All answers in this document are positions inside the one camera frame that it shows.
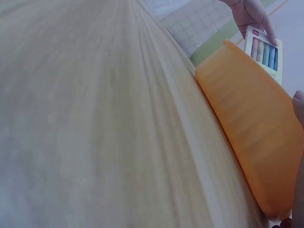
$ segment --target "hand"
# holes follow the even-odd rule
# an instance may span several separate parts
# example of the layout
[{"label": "hand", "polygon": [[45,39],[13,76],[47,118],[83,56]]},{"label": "hand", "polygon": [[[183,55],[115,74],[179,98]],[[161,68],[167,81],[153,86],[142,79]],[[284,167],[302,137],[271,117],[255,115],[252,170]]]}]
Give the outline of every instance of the hand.
[{"label": "hand", "polygon": [[233,18],[243,38],[248,25],[265,30],[269,41],[277,46],[276,35],[272,28],[269,16],[260,0],[221,0],[232,10]]},{"label": "hand", "polygon": [[[304,129],[304,92],[296,91],[293,97],[293,108],[296,118]],[[304,227],[304,156],[301,158],[296,186],[294,190],[293,219],[283,220],[280,226],[272,228],[302,228]]]},{"label": "hand", "polygon": [[291,218],[286,218],[284,219],[281,223],[280,226],[273,226],[272,228],[291,228]]}]

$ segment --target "orange lid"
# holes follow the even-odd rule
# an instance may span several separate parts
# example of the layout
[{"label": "orange lid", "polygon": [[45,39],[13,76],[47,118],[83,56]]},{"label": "orange lid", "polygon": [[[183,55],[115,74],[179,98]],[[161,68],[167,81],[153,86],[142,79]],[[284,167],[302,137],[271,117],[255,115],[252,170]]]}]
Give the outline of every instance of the orange lid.
[{"label": "orange lid", "polygon": [[196,77],[261,210],[270,219],[289,216],[304,149],[291,97],[228,40]]}]

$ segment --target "box of crayons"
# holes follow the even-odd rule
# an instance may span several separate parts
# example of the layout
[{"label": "box of crayons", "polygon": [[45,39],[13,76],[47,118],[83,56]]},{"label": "box of crayons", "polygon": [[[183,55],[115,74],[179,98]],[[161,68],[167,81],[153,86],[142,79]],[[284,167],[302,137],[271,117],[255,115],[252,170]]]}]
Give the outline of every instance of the box of crayons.
[{"label": "box of crayons", "polygon": [[282,85],[283,43],[281,40],[276,40],[278,46],[275,47],[268,40],[265,32],[248,26],[244,51]]}]

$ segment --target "light wood grain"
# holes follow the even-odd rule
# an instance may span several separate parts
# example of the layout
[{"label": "light wood grain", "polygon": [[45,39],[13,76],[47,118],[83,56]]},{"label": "light wood grain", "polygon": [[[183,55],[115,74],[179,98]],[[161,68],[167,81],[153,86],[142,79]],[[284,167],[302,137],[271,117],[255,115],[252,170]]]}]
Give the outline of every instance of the light wood grain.
[{"label": "light wood grain", "polygon": [[0,227],[263,226],[193,74],[138,0],[0,1]]}]

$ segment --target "colorful crayon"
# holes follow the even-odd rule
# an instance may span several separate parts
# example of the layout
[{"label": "colorful crayon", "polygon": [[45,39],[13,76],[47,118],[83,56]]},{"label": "colorful crayon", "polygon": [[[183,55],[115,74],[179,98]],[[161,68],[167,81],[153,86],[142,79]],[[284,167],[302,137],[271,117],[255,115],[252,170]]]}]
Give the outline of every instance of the colorful crayon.
[{"label": "colorful crayon", "polygon": [[258,39],[253,37],[252,41],[252,49],[251,49],[251,57],[256,61],[257,60],[257,47],[258,47]]},{"label": "colorful crayon", "polygon": [[264,42],[259,40],[257,46],[257,57],[256,57],[257,62],[263,63],[263,55],[264,55]]},{"label": "colorful crayon", "polygon": [[270,48],[270,45],[265,43],[264,44],[264,54],[263,54],[263,64],[265,66],[268,66],[268,62],[269,62],[269,48]]},{"label": "colorful crayon", "polygon": [[271,69],[274,69],[275,55],[276,55],[275,47],[270,45],[268,67]]},{"label": "colorful crayon", "polygon": [[275,48],[275,63],[274,63],[274,70],[277,71],[277,48]]}]

